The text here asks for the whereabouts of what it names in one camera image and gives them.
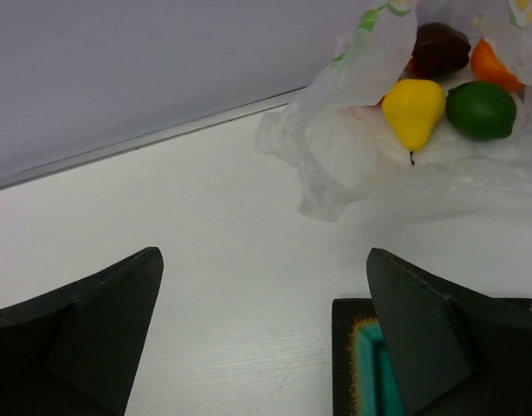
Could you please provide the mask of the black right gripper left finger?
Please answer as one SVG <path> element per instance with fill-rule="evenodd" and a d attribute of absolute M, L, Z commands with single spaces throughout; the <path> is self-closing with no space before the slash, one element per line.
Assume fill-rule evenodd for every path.
<path fill-rule="evenodd" d="M 0 415 L 123 415 L 164 262 L 145 248 L 0 309 Z"/>

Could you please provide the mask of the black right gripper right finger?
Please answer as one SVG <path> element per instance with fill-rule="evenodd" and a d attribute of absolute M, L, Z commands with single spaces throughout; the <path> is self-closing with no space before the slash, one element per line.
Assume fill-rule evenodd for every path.
<path fill-rule="evenodd" d="M 532 299 L 496 298 L 374 248 L 367 281 L 408 415 L 532 415 Z"/>

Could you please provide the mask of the green fake lime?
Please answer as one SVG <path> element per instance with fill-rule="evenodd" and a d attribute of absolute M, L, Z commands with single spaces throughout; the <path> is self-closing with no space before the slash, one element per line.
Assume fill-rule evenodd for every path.
<path fill-rule="evenodd" d="M 509 92 L 488 81 L 469 81 L 448 91 L 445 115 L 465 138 L 500 140 L 512 134 L 517 116 Z"/>

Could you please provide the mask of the translucent printed plastic bag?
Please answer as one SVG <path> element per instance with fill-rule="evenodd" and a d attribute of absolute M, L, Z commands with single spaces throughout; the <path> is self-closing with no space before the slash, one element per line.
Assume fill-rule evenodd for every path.
<path fill-rule="evenodd" d="M 465 68 L 433 80 L 406 73 L 418 27 L 427 23 L 444 23 L 467 36 Z M 517 106 L 512 134 L 469 140 L 444 111 L 412 166 L 382 113 L 384 96 L 404 79 L 435 81 L 446 98 L 452 88 L 481 81 L 470 69 L 481 39 L 525 85 L 506 90 Z M 300 213 L 325 222 L 392 184 L 532 195 L 532 1 L 372 1 L 315 81 L 283 111 L 262 117 L 256 148 L 296 170 Z"/>

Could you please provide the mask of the yellow fake pear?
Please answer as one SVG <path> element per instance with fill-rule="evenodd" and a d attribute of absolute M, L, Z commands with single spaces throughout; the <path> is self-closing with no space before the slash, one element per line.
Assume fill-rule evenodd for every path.
<path fill-rule="evenodd" d="M 412 166 L 415 165 L 414 154 L 430 141 L 433 130 L 444 116 L 445 106 L 445 90 L 430 80 L 400 80 L 384 96 L 382 113 L 407 150 Z"/>

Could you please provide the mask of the orange fake persimmon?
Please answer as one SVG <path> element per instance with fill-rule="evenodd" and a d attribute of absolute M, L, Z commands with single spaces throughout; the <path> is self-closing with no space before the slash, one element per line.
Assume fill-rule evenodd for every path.
<path fill-rule="evenodd" d="M 479 40 L 473 49 L 470 69 L 477 79 L 494 83 L 509 92 L 525 88 L 525 85 L 497 59 L 493 48 L 484 39 Z"/>

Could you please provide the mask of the dark maroon fake fruit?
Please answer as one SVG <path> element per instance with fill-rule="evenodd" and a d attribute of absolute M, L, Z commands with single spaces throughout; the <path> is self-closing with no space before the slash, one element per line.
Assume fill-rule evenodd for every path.
<path fill-rule="evenodd" d="M 418 27 L 405 71 L 411 77 L 437 79 L 465 68 L 469 53 L 465 34 L 444 23 L 427 23 Z"/>

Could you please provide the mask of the black teal square plate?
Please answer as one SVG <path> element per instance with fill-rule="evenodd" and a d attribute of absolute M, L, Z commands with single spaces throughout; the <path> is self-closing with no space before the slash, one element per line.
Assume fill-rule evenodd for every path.
<path fill-rule="evenodd" d="M 332 303 L 332 387 L 335 415 L 532 415 L 532 299 L 456 296 L 452 310 L 468 338 L 474 368 L 420 409 L 425 387 L 449 376 L 431 368 L 428 379 L 399 383 L 380 323 L 369 299 Z"/>

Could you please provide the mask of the aluminium table edge rail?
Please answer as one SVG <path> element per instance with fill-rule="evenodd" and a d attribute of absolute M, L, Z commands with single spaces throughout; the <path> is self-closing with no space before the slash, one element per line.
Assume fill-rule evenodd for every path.
<path fill-rule="evenodd" d="M 168 127 L 148 134 L 143 134 L 129 140 L 123 140 L 120 143 L 100 147 L 91 151 L 77 154 L 75 156 L 59 159 L 48 164 L 1 177 L 0 191 L 29 183 L 37 179 L 45 178 L 60 172 L 66 172 L 80 166 L 85 166 L 104 159 L 109 159 L 123 153 L 136 151 L 141 148 L 186 135 L 188 133 L 194 133 L 206 128 L 248 117 L 253 114 L 259 114 L 274 108 L 283 107 L 287 105 L 303 89 L 304 87 L 293 89 L 283 94 L 273 95 L 264 100 L 251 102 L 250 104 L 246 104 L 244 106 L 235 107 L 230 110 L 212 114 L 197 120 L 191 120 L 174 127 Z"/>

